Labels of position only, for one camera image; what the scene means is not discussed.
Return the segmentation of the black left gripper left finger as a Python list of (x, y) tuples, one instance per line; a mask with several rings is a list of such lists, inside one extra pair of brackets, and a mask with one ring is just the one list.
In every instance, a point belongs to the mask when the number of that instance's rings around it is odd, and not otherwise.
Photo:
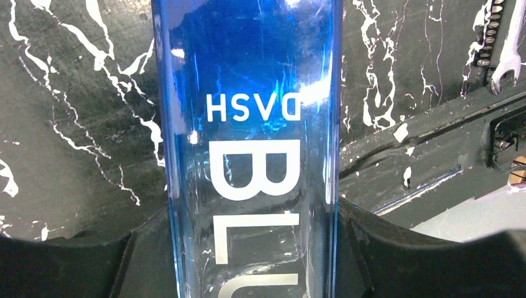
[(177, 297), (167, 206), (116, 238), (1, 237), (1, 297)]

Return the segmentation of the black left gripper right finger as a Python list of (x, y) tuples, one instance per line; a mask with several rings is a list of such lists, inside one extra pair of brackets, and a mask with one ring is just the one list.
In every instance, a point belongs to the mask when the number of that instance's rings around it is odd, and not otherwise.
[(524, 297), (525, 232), (467, 243), (338, 202), (336, 297)]

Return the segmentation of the blue square glass bottle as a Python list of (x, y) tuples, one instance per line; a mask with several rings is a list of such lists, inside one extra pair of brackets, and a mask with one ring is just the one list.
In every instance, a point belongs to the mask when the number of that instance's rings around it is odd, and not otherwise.
[(153, 1), (179, 297), (334, 297), (341, 1)]

